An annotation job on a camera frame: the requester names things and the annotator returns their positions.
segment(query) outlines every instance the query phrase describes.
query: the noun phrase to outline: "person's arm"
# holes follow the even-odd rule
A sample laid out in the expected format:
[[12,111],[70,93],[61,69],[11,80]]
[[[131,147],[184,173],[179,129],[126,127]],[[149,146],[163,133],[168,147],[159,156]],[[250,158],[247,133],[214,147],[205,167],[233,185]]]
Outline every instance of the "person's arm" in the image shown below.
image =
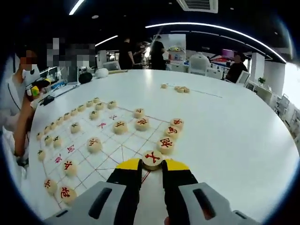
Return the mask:
[[15,155],[23,156],[25,153],[25,138],[27,133],[28,121],[32,119],[34,110],[30,106],[30,101],[26,96],[23,98],[20,116],[18,118],[16,130],[14,132],[15,139]]
[[231,78],[230,70],[231,70],[231,68],[229,69],[229,71],[228,71],[228,73],[226,74],[226,77],[225,77],[225,79],[227,79],[227,80],[230,80],[230,78]]
[[133,56],[135,56],[135,55],[137,55],[137,54],[141,54],[142,52],[143,52],[143,49],[141,49],[141,50],[139,50],[139,51],[133,53]]
[[132,65],[135,63],[134,59],[133,59],[133,55],[132,55],[132,52],[128,52],[128,55],[132,61]]
[[166,52],[166,49],[165,49],[165,47],[164,47],[164,44],[161,43],[161,42],[160,42],[160,44],[161,44],[161,46],[160,46],[161,53],[165,53],[165,52]]

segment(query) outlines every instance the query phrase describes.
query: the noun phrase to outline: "person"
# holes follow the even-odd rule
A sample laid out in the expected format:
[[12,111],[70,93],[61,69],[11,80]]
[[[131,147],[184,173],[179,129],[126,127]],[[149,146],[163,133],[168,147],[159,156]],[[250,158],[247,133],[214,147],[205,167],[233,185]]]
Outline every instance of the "person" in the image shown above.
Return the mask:
[[132,69],[135,61],[130,50],[130,38],[126,37],[120,48],[119,64],[121,69]]
[[236,83],[242,71],[248,72],[247,68],[243,64],[245,59],[246,58],[243,53],[237,53],[234,57],[234,63],[231,65],[225,79],[232,83]]
[[27,161],[25,151],[29,142],[34,109],[25,94],[26,86],[40,77],[37,55],[31,50],[21,52],[18,70],[1,85],[0,127],[13,132],[14,155]]
[[144,52],[144,48],[142,48],[142,42],[136,43],[135,53],[133,53],[133,59],[135,63],[142,62],[142,53]]
[[156,41],[154,41],[150,55],[152,69],[165,70],[165,61],[163,54],[165,53],[165,47],[163,43],[160,42],[161,36],[158,35]]
[[14,156],[14,146],[12,132],[3,129],[2,136],[0,138],[2,144],[3,159],[6,163],[7,170],[10,174],[10,179],[14,184],[16,190],[18,190],[21,197],[26,201],[29,208],[34,211],[37,215],[39,214],[39,208],[37,206],[36,197],[32,193],[31,188],[31,174],[29,170],[26,170],[23,166],[19,166]]

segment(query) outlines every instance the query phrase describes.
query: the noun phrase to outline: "white shirt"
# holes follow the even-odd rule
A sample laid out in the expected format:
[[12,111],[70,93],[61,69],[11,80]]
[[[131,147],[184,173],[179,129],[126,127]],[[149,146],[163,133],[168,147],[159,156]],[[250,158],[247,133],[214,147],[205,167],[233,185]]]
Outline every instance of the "white shirt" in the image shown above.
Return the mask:
[[[19,119],[20,110],[22,107],[22,101],[25,94],[25,89],[28,83],[40,77],[38,67],[33,65],[34,73],[23,70],[22,77],[23,82],[18,83],[15,76],[7,78],[1,84],[0,93],[0,131],[2,126],[7,130],[14,132]],[[23,160],[28,158],[27,146],[29,144],[29,133],[25,137],[25,154],[22,157]]]
[[25,200],[29,207],[35,213],[38,213],[36,198],[30,188],[28,170],[26,171],[22,166],[19,166],[16,162],[15,156],[13,155],[15,147],[13,133],[7,131],[5,128],[2,130],[3,135],[1,137],[1,142],[3,144],[3,153],[11,180],[14,182],[16,190],[20,193],[21,197]]

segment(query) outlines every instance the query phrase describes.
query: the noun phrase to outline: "ceiling light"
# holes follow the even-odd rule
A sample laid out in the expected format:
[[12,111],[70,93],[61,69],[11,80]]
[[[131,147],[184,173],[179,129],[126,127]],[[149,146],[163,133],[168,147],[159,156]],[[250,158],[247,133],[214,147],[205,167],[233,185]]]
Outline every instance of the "ceiling light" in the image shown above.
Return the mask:
[[106,41],[109,41],[109,40],[111,40],[111,39],[114,39],[114,38],[116,38],[117,36],[118,36],[118,35],[113,36],[113,37],[110,37],[110,38],[108,38],[108,39],[106,39],[106,40],[104,40],[104,41],[101,41],[101,42],[99,42],[98,44],[95,44],[95,47],[98,46],[98,45],[100,45],[100,44],[102,44],[102,43],[104,43],[104,42],[106,42]]
[[73,15],[83,2],[84,0],[78,0],[78,2],[74,5],[69,15]]
[[154,25],[146,26],[145,28],[160,27],[160,26],[166,26],[166,25],[198,25],[198,26],[214,27],[214,28],[219,28],[219,29],[222,29],[222,30],[231,31],[231,32],[234,32],[236,34],[242,35],[246,38],[249,38],[249,39],[255,41],[256,43],[259,43],[260,45],[264,46],[265,48],[267,48],[268,50],[273,52],[275,55],[277,55],[284,63],[286,63],[286,60],[281,55],[279,55],[275,50],[273,50],[271,47],[267,46],[263,42],[255,39],[254,37],[251,37],[247,34],[244,34],[242,32],[239,32],[237,30],[233,30],[233,29],[230,29],[230,28],[227,28],[227,27],[217,26],[217,25],[208,24],[208,23],[200,23],[200,22],[167,22],[167,23],[160,23],[160,24],[154,24]]

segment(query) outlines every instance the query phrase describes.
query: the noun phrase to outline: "black clothing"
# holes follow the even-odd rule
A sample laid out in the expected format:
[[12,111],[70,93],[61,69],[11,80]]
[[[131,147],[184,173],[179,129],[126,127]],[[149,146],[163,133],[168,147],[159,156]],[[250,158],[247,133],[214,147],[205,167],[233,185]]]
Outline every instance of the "black clothing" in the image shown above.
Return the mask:
[[132,69],[132,61],[128,52],[131,52],[130,44],[128,42],[123,42],[119,54],[119,64],[121,69]]
[[135,61],[135,64],[141,63],[142,62],[142,52],[141,52],[141,47],[140,46],[135,48],[135,53],[137,53],[133,56],[133,60]]
[[163,43],[155,41],[151,49],[151,63],[152,69],[165,70],[165,61],[163,57],[162,49],[164,49]]
[[248,72],[247,68],[242,62],[233,63],[228,71],[226,79],[233,83],[236,83],[242,71]]

